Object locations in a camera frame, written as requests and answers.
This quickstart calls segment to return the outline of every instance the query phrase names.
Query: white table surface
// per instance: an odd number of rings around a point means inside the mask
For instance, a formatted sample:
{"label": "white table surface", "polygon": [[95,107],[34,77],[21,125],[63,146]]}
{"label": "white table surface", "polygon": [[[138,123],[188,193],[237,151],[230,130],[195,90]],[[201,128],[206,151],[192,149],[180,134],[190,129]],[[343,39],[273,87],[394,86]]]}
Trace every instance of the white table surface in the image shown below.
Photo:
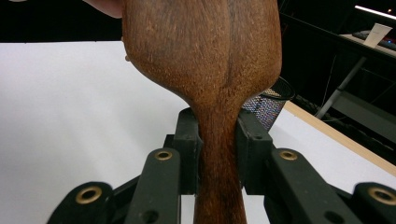
{"label": "white table surface", "polygon": [[[74,187],[140,175],[187,105],[124,61],[121,42],[0,44],[0,223],[45,223]],[[396,177],[282,110],[270,134],[336,187]],[[268,223],[245,196],[249,223]],[[191,223],[193,197],[183,196]]]}

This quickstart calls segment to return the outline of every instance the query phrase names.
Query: black mesh wastebasket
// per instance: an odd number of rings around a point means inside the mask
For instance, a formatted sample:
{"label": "black mesh wastebasket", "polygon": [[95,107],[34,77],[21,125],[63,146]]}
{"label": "black mesh wastebasket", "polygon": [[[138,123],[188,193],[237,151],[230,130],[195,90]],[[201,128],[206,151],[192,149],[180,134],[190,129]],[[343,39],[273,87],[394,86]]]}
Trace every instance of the black mesh wastebasket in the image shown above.
{"label": "black mesh wastebasket", "polygon": [[293,87],[284,78],[280,77],[270,89],[246,101],[242,107],[254,113],[265,130],[269,131],[283,105],[293,97]]}

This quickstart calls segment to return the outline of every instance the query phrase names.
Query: human hand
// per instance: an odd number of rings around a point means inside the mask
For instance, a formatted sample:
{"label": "human hand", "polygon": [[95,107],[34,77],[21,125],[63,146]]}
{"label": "human hand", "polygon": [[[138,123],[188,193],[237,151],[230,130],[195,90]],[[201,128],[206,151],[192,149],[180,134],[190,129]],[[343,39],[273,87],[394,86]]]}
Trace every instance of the human hand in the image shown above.
{"label": "human hand", "polygon": [[122,2],[121,0],[83,0],[99,11],[111,16],[113,18],[122,17]]}

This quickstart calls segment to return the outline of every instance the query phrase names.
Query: brown wood grain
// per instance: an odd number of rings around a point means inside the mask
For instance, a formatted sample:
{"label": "brown wood grain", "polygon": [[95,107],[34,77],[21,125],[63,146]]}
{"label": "brown wood grain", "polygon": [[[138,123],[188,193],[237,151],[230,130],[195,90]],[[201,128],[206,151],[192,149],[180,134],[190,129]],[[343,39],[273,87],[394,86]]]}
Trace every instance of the brown wood grain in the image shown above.
{"label": "brown wood grain", "polygon": [[194,223],[246,223],[233,143],[242,103],[281,66],[275,0],[124,0],[123,42],[133,65],[184,99],[204,146]]}

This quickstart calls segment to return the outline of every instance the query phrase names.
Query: wooden spoon handle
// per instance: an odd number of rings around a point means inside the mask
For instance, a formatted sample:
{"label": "wooden spoon handle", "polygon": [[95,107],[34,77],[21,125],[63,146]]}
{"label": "wooden spoon handle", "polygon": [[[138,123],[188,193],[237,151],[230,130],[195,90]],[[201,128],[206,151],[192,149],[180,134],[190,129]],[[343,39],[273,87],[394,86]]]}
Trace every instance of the wooden spoon handle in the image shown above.
{"label": "wooden spoon handle", "polygon": [[236,169],[234,124],[239,110],[227,116],[221,105],[199,111],[204,141],[199,162],[200,188],[195,199],[195,224],[247,223]]}

